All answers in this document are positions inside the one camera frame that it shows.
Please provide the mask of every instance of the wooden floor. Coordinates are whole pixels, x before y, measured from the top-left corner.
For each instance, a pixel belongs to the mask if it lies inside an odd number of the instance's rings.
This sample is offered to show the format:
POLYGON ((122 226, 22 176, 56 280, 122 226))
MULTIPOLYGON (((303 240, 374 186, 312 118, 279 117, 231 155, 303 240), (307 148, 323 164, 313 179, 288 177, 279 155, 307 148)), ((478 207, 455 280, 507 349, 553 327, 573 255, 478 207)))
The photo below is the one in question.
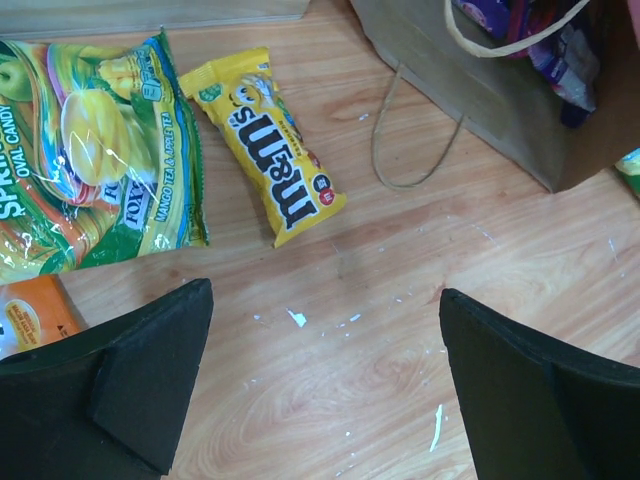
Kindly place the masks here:
MULTIPOLYGON (((552 196, 464 132, 424 188, 386 190, 370 136, 393 72, 345 0, 314 0, 300 22, 170 40, 181 72, 269 45, 308 146, 349 196, 339 216, 273 250, 257 195, 199 115, 212 247, 64 276, 90 324, 189 279, 213 281, 214 321, 170 479, 475 478, 438 327, 445 287, 640 366, 640 210, 611 173, 552 196)), ((382 139, 389 175, 419 177, 453 128, 403 85, 382 139)))

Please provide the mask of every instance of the brown paper bag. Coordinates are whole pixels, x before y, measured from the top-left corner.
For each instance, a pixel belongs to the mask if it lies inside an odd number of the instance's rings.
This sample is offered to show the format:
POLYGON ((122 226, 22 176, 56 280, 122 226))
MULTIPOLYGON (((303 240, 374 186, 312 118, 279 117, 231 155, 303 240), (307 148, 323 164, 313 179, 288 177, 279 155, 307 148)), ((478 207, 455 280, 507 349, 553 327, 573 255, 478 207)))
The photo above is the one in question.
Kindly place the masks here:
MULTIPOLYGON (((640 50, 624 0, 607 0, 611 28, 597 111, 577 130, 560 123, 562 100, 528 59, 481 59, 451 38, 442 0, 351 0, 365 34, 391 67, 466 128, 552 192, 571 188, 640 146, 640 50)), ((469 39, 490 40, 466 16, 469 39)))

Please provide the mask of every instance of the green candy bag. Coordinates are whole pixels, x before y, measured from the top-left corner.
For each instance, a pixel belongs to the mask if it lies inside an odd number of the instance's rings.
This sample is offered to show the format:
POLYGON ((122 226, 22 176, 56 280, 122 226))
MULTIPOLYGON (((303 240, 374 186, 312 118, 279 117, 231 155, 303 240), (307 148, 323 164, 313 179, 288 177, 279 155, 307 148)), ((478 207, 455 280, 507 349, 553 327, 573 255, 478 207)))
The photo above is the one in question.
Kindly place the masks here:
POLYGON ((164 32, 0 41, 0 284, 208 244, 200 140, 164 32))

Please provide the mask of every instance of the white paint speck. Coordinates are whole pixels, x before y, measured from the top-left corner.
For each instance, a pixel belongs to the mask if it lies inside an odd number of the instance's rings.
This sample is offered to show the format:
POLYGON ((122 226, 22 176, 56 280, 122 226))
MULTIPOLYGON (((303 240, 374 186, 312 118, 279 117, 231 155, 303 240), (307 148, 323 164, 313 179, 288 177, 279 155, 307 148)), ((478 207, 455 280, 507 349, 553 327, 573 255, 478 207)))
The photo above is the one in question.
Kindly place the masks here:
POLYGON ((476 230, 478 230, 482 235, 484 235, 485 238, 487 238, 488 240, 490 240, 496 247, 500 248, 500 244, 498 242, 496 242, 496 239, 493 238, 491 235, 489 235, 489 232, 487 232, 484 228, 476 225, 475 223, 470 224, 473 228, 475 228, 476 230))
POLYGON ((438 441, 440 441, 440 429, 442 428, 442 404, 438 406, 438 410, 436 410, 436 429, 433 433, 433 441, 431 442, 431 448, 429 448, 429 452, 433 452, 438 446, 438 441))
POLYGON ((291 315, 291 318, 293 318, 293 320, 298 324, 300 328, 306 325, 307 318, 304 316, 304 313, 294 313, 288 308, 287 308, 287 313, 291 315))

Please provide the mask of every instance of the floor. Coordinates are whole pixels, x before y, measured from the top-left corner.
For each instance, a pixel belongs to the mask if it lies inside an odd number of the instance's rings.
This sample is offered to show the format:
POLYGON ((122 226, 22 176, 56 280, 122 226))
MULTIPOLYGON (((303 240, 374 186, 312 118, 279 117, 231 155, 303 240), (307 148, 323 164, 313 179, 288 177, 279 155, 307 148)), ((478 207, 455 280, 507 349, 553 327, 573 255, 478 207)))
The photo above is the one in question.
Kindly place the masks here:
MULTIPOLYGON (((611 172, 552 196, 463 132, 424 188, 385 189, 370 137, 393 72, 346 0, 314 0, 300 22, 170 40, 181 72, 269 45, 307 145, 349 196, 339 216, 273 250, 257 195, 199 114, 211 248, 63 277, 92 325, 212 279, 214 321, 171 480, 475 478, 438 327, 445 287, 640 366, 640 210, 611 172)), ((402 85, 382 138, 388 175, 419 177, 453 128, 402 85)))

